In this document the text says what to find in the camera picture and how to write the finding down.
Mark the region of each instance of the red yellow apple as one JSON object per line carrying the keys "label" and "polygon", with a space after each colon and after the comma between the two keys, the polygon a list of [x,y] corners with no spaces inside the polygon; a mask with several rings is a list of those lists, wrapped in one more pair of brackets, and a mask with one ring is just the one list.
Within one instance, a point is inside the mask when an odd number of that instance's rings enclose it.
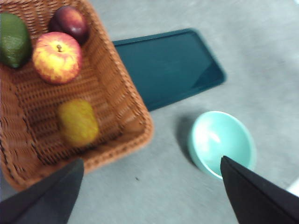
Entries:
{"label": "red yellow apple", "polygon": [[89,28],[85,17],[72,6],[59,8],[50,19],[49,31],[64,32],[74,37],[80,45],[89,37]]}
{"label": "red yellow apple", "polygon": [[61,32],[51,32],[38,38],[32,60],[44,81],[65,84],[79,74],[82,53],[73,37]]}

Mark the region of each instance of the gray floor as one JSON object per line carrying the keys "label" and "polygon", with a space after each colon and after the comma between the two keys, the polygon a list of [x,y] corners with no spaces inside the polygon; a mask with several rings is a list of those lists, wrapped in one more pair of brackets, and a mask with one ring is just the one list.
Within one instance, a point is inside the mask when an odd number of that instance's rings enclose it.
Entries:
{"label": "gray floor", "polygon": [[[200,172],[185,153],[192,121],[209,110],[231,113],[248,127],[258,174],[282,188],[299,176],[299,5],[292,0],[92,3],[112,40],[198,29],[228,79],[152,112],[153,141],[85,176],[70,224],[237,223],[222,182]],[[1,179],[5,199],[14,191]]]}

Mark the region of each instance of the mint green bowl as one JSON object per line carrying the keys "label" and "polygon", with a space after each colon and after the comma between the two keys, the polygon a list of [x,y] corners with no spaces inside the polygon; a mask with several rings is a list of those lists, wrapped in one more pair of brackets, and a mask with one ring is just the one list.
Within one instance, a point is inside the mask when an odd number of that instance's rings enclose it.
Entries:
{"label": "mint green bowl", "polygon": [[248,129],[235,117],[220,111],[209,111],[196,119],[188,148],[200,170],[220,179],[224,155],[251,170],[256,163],[256,148]]}

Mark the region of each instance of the teal tray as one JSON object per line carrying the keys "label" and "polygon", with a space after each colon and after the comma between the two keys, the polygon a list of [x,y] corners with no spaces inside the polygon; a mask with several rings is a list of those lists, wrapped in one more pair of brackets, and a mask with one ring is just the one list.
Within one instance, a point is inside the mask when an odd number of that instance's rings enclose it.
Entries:
{"label": "teal tray", "polygon": [[193,29],[115,41],[114,45],[149,111],[225,81]]}

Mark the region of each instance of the brown woven basket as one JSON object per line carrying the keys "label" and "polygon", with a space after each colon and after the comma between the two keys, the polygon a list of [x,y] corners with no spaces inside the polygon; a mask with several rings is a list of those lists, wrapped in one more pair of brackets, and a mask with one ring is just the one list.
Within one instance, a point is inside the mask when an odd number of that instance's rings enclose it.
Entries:
{"label": "brown woven basket", "polygon": [[[17,190],[84,159],[85,173],[117,160],[151,138],[152,120],[114,45],[86,0],[1,0],[0,11],[22,18],[33,46],[48,31],[54,12],[72,5],[87,18],[90,37],[82,48],[83,66],[71,83],[45,83],[29,61],[13,70],[0,64],[1,168]],[[56,110],[62,102],[83,98],[93,106],[100,135],[91,147],[72,148],[59,135]]]}

